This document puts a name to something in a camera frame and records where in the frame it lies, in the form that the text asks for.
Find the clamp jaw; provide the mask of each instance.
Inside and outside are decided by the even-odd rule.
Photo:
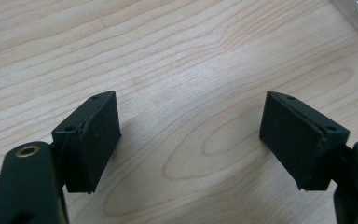
[[[299,189],[326,190],[330,180],[337,222],[358,223],[358,143],[346,146],[350,131],[295,97],[269,91],[260,139]]]
[[[90,97],[52,131],[53,143],[10,150],[0,174],[0,223],[69,223],[68,192],[92,193],[121,137],[114,91]]]

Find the black bracket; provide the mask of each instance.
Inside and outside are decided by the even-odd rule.
[[[52,132],[53,143],[10,150],[0,174],[0,223],[69,223],[69,192],[96,190],[121,137],[116,93],[90,97]]]
[[[271,149],[299,189],[334,196],[338,223],[358,223],[358,143],[346,146],[350,131],[295,97],[269,91],[260,139]]]

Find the hole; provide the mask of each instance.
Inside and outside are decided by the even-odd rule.
[[[23,149],[20,152],[20,154],[23,155],[23,156],[26,156],[26,155],[34,153],[34,151],[35,151],[34,147],[27,147],[27,148]]]
[[[330,131],[336,131],[337,130],[337,128],[335,128],[333,126],[327,126],[326,129],[330,130]]]
[[[36,152],[38,152],[40,149],[39,146],[27,146],[19,149],[16,152],[17,157],[29,157],[34,155]]]
[[[34,214],[31,212],[21,212],[11,219],[11,224],[31,223]]]
[[[75,129],[75,126],[68,126],[68,127],[65,128],[65,130],[66,130],[67,132],[71,132],[71,131],[73,131],[74,129]]]

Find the wood grain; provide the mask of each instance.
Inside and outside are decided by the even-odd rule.
[[[266,91],[358,141],[358,34],[328,0],[0,1],[0,166],[92,94],[123,137],[72,223],[336,223],[259,141]]]

